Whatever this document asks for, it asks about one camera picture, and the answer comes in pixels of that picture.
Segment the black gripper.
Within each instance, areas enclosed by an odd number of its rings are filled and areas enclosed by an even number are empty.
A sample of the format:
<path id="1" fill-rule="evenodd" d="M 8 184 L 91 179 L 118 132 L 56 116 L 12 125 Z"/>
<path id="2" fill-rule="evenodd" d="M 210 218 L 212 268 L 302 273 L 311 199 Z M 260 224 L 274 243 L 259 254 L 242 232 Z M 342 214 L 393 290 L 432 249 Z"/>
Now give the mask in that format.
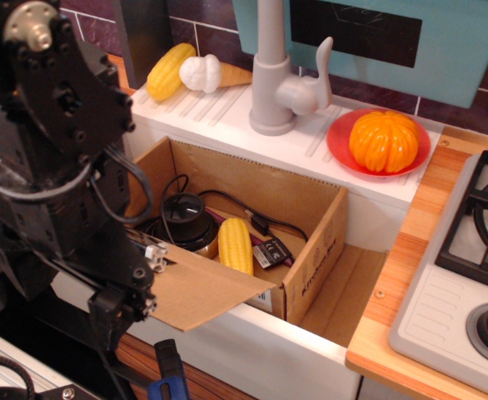
<path id="1" fill-rule="evenodd" d="M 167 253 L 166 242 L 141 232 L 97 237 L 68 257 L 52 288 L 62 300 L 89 309 L 99 347 L 114 352 L 130 326 L 155 310 L 152 285 L 169 264 Z"/>

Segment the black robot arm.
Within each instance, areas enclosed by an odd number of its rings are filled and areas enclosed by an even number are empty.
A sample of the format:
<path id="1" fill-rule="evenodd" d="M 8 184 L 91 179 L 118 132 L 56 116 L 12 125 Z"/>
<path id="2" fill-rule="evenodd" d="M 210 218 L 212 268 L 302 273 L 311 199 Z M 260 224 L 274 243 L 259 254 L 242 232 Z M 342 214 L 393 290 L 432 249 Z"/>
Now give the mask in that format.
<path id="1" fill-rule="evenodd" d="M 27 299 L 58 273 L 93 289 L 99 347 L 154 309 L 127 236 L 154 203 L 122 150 L 132 99 L 106 57 L 87 62 L 56 1 L 0 1 L 0 266 Z"/>

